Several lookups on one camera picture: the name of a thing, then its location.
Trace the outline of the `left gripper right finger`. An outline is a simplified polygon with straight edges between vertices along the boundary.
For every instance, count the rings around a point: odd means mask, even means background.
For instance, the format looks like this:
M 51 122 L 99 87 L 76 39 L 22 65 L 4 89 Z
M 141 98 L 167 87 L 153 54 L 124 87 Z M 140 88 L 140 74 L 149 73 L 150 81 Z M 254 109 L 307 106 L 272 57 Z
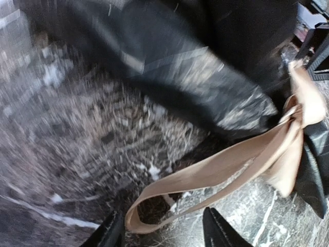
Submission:
M 205 247 L 252 247 L 215 209 L 203 212 Z

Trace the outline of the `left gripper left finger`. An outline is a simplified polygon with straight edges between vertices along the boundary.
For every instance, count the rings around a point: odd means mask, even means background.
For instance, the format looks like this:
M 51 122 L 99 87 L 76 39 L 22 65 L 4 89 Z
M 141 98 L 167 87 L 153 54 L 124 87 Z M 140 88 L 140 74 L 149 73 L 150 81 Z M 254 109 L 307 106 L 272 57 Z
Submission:
M 80 247 L 122 247 L 125 227 L 121 212 L 112 211 Z

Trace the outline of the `black wrapping paper sheet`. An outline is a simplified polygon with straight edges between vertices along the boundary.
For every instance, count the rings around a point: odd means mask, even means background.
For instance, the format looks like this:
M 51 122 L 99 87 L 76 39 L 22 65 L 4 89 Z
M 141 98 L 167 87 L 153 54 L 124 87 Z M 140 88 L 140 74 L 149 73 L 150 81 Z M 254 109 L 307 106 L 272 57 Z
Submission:
M 230 147 L 278 125 L 293 1 L 17 1 L 52 36 Z

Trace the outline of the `beige satin ribbon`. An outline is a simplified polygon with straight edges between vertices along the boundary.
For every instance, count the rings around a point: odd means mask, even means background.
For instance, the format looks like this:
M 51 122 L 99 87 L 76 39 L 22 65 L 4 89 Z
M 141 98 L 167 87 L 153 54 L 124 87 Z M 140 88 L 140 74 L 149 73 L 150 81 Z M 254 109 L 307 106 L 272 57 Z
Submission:
M 259 176 L 282 196 L 290 195 L 301 161 L 304 129 L 325 119 L 326 102 L 302 60 L 291 61 L 288 71 L 292 95 L 285 103 L 284 115 L 277 126 L 148 185 L 127 211 L 126 228 L 135 234 L 148 234 L 175 220 L 175 216 L 171 216 L 159 224 L 143 223 L 138 206 L 147 199 L 223 182 L 227 183 L 225 188 L 188 208 L 187 213 L 211 205 Z

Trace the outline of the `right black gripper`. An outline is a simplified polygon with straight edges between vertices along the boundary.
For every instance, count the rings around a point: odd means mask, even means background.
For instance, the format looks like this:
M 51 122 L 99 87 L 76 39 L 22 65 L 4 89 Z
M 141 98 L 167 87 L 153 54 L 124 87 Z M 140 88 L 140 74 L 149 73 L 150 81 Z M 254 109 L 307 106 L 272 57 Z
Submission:
M 295 37 L 296 58 L 308 58 L 314 81 L 328 81 L 328 1 L 299 1 Z

